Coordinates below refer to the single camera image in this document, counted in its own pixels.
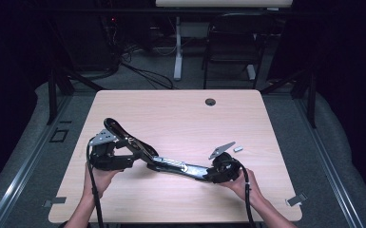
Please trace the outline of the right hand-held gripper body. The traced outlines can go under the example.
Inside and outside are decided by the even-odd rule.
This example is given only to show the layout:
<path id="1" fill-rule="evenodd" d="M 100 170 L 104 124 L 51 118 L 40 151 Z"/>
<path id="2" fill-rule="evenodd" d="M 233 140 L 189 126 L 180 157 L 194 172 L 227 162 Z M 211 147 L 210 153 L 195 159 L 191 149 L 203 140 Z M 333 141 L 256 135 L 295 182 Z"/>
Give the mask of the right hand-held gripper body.
<path id="1" fill-rule="evenodd" d="M 217 183 L 222 183 L 235 181 L 239 177 L 241 163 L 227 153 L 227 150 L 234 144 L 235 142 L 230 142 L 214 149 L 209 160 L 212 161 L 211 168 L 215 168 L 217 173 L 213 176 L 207 176 L 208 178 L 214 178 Z"/>

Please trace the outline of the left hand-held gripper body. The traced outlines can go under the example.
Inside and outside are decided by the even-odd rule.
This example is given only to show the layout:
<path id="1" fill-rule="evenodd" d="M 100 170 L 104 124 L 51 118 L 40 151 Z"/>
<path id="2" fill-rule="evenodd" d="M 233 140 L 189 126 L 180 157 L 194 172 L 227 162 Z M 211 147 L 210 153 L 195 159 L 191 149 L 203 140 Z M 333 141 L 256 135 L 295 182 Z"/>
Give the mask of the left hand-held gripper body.
<path id="1" fill-rule="evenodd" d="M 120 163 L 115 157 L 118 139 L 108 130 L 103 129 L 89 140 L 87 145 L 87 161 L 96 169 L 104 171 L 124 170 L 133 166 L 134 162 Z"/>

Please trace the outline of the person's right hand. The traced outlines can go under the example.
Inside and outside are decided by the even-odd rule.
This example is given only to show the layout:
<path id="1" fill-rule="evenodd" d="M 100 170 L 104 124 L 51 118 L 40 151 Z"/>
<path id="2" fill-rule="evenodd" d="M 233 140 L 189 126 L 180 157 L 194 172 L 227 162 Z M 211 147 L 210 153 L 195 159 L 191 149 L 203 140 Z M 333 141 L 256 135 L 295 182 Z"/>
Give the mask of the person's right hand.
<path id="1" fill-rule="evenodd" d="M 248 168 L 239 171 L 239 177 L 222 183 L 223 187 L 232 190 L 240 199 L 249 199 L 252 196 L 262 196 L 254 172 Z"/>

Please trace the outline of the person's left hand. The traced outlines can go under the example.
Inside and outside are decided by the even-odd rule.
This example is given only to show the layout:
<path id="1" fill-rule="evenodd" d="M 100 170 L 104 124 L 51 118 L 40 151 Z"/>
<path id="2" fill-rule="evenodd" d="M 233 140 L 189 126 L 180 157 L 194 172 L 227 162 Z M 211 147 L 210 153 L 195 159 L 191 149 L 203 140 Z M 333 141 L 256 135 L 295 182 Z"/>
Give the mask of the person's left hand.
<path id="1" fill-rule="evenodd" d="M 99 196 L 99 198 L 101 198 L 103 196 L 105 190 L 111 184 L 114 176 L 118 173 L 120 173 L 120 170 L 103 171 L 103 170 L 98 170 L 96 168 L 92 168 L 91 170 L 89 170 L 89 166 L 87 166 L 86 173 L 85 173 L 83 195 L 88 195 L 88 194 L 93 195 L 92 183 L 95 182 L 98 196 Z"/>

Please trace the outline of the black metal stand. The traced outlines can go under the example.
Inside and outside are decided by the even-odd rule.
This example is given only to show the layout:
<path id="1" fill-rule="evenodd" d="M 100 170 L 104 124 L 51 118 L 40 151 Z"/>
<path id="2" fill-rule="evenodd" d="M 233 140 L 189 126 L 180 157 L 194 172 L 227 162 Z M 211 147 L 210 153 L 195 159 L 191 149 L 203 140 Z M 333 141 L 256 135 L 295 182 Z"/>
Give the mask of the black metal stand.
<path id="1" fill-rule="evenodd" d="M 308 123 L 313 128 L 316 128 L 315 111 L 317 97 L 317 77 L 312 70 L 300 70 L 291 76 L 280 79 L 267 88 L 262 89 L 260 93 L 262 95 L 269 94 L 290 82 L 294 82 L 290 92 L 293 99 L 302 99 L 304 96 L 307 97 L 306 118 Z"/>
<path id="2" fill-rule="evenodd" d="M 60 89 L 60 91 L 65 96 L 72 96 L 75 92 L 75 88 L 71 84 L 70 79 L 75 79 L 76 81 L 95 91 L 104 90 L 102 86 L 93 83 L 88 78 L 77 73 L 75 70 L 71 70 L 68 67 L 53 67 L 48 76 L 49 115 L 47 125 L 52 124 L 59 113 L 57 104 L 57 89 Z"/>

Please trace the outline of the white desk leg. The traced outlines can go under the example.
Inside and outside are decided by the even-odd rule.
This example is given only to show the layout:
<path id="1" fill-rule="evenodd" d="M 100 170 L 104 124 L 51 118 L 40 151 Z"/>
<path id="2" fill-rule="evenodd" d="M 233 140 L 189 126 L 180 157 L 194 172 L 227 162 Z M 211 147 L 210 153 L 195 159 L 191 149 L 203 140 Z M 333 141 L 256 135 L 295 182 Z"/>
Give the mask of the white desk leg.
<path id="1" fill-rule="evenodd" d="M 181 20 L 176 18 L 176 57 L 174 66 L 174 80 L 180 81 L 183 70 L 183 52 L 182 52 L 182 36 L 181 36 Z"/>

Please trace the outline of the black chair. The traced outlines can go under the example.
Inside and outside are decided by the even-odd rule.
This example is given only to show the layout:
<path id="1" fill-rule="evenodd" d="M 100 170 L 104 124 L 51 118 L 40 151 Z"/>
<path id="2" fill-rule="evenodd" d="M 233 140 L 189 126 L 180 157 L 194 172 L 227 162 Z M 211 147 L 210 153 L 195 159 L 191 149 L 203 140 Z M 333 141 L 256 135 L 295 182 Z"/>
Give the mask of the black chair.
<path id="1" fill-rule="evenodd" d="M 202 59 L 203 87 L 207 88 L 208 65 L 241 65 L 256 67 L 252 87 L 256 88 L 266 43 L 276 27 L 267 14 L 226 13 L 209 24 Z"/>

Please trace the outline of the white desk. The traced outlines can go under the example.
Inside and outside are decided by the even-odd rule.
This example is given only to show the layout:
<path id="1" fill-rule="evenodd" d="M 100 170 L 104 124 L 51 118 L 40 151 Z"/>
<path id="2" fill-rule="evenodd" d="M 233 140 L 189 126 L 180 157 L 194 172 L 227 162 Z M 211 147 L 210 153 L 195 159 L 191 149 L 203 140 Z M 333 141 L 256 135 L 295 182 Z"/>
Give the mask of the white desk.
<path id="1" fill-rule="evenodd" d="M 290 8 L 294 0 L 155 0 L 165 8 Z"/>

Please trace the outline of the grey table corner bracket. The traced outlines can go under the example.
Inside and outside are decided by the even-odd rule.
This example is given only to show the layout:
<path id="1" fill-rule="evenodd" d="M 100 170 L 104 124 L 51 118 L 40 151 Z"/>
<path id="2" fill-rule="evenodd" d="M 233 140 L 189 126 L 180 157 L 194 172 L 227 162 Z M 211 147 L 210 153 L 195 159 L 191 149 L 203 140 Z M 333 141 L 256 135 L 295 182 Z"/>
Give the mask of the grey table corner bracket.
<path id="1" fill-rule="evenodd" d="M 52 207 L 54 204 L 64 204 L 66 202 L 67 198 L 66 197 L 55 197 L 52 199 L 46 199 L 42 206 L 45 208 L 50 208 Z"/>
<path id="2" fill-rule="evenodd" d="M 293 207 L 295 205 L 302 205 L 302 203 L 307 199 L 308 199 L 308 197 L 304 193 L 301 193 L 290 199 L 287 199 L 286 204 L 291 207 Z"/>

